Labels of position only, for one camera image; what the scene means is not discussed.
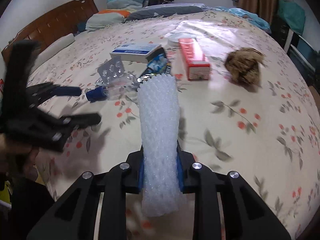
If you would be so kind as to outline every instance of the round plastic lid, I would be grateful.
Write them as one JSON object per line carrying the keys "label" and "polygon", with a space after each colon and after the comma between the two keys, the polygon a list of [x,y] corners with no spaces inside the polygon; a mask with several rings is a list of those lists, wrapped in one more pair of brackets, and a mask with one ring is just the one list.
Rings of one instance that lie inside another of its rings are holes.
{"label": "round plastic lid", "polygon": [[179,47],[179,39],[183,38],[192,38],[195,39],[196,35],[192,33],[174,33],[168,37],[168,45],[170,47],[178,48]]}

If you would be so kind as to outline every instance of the toothpaste box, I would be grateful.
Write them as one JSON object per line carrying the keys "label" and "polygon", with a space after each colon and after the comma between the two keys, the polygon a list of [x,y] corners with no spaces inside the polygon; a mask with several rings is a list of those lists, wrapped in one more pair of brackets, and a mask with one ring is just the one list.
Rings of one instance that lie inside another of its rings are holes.
{"label": "toothpaste box", "polygon": [[120,56],[124,61],[148,63],[160,53],[164,53],[161,44],[131,43],[123,44],[110,52],[110,55],[111,57]]}

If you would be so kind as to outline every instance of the blue label stripe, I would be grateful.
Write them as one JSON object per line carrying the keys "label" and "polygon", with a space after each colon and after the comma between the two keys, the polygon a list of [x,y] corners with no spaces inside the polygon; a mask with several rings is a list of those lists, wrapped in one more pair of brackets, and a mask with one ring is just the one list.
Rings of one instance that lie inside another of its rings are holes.
{"label": "blue label stripe", "polygon": [[150,51],[149,50],[126,50],[126,49],[115,49],[113,52],[116,53],[132,53],[132,54],[148,54]]}

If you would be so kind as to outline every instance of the bed sheet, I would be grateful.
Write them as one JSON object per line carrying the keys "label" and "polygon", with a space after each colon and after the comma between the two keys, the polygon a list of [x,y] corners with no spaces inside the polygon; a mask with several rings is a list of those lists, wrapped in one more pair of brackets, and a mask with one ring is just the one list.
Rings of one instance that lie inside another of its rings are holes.
{"label": "bed sheet", "polygon": [[[179,49],[167,45],[174,32],[191,32],[212,64],[211,80],[189,82]],[[41,150],[37,167],[57,199],[84,171],[109,171],[140,149],[139,110],[135,95],[90,103],[97,68],[124,43],[161,43],[172,61],[181,108],[179,141],[196,160],[227,174],[238,171],[267,203],[295,239],[319,207],[320,117],[299,71],[281,47],[249,22],[224,12],[203,12],[114,25],[81,37],[40,66],[30,84],[51,81],[79,86],[80,97],[54,97],[40,106],[61,116],[99,112],[102,122],[76,130],[57,155]],[[223,61],[228,52],[252,47],[265,55],[260,86],[231,81]],[[139,76],[145,64],[124,62]],[[148,219],[139,195],[127,197],[128,237],[191,239],[192,195],[177,213]]]}

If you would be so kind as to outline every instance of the crumpled brown paper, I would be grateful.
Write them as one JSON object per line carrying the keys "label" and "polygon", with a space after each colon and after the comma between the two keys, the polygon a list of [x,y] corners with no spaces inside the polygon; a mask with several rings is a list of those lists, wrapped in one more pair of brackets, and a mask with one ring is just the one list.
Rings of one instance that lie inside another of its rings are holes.
{"label": "crumpled brown paper", "polygon": [[230,52],[224,63],[231,73],[232,80],[237,83],[260,83],[259,64],[263,62],[264,55],[253,48],[241,48]]}

